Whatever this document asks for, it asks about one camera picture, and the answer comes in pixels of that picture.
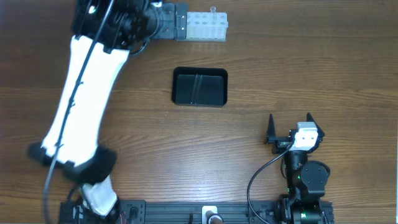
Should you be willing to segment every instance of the white connector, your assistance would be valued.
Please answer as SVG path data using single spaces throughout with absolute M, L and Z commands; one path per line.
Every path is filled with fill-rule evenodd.
M 226 12 L 216 12 L 214 6 L 210 12 L 188 12 L 185 40 L 224 42 L 227 28 Z

